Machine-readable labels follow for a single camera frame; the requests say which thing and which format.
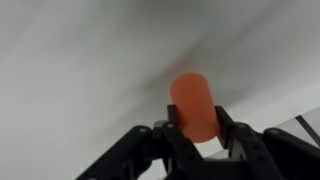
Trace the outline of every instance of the screw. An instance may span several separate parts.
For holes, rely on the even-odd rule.
[[[279,135],[280,134],[280,132],[278,130],[276,130],[276,129],[271,129],[270,133],[274,134],[274,135]]]
[[[238,127],[239,127],[239,128],[243,128],[243,129],[247,128],[247,126],[244,125],[244,124],[238,124]]]
[[[167,127],[168,127],[168,128],[173,128],[174,125],[173,125],[173,124],[167,124]]]
[[[145,133],[145,132],[147,132],[147,131],[148,131],[148,130],[147,130],[146,128],[141,128],[141,129],[140,129],[140,132],[141,132],[141,133]]]

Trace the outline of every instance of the orange cylinder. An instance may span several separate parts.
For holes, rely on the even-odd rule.
[[[219,134],[217,114],[204,76],[189,73],[178,77],[171,85],[170,94],[186,137],[201,143]]]

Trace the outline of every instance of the orange foam block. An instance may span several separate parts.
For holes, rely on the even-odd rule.
[[[171,85],[170,94],[186,137],[201,143],[219,134],[217,114],[204,76],[189,73],[178,77]]]

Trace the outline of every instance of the white ceiling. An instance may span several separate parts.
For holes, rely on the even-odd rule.
[[[165,119],[188,71],[258,130],[319,106],[319,5],[0,0],[1,179],[74,179],[130,127]]]

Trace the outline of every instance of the black metal bracket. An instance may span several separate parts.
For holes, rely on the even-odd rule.
[[[176,108],[154,128],[136,126],[115,143],[77,180],[136,180],[155,159],[162,159],[166,180],[302,180],[319,179],[320,150],[280,129],[263,134],[235,123],[216,106],[219,141],[229,159],[201,157],[179,129]]]

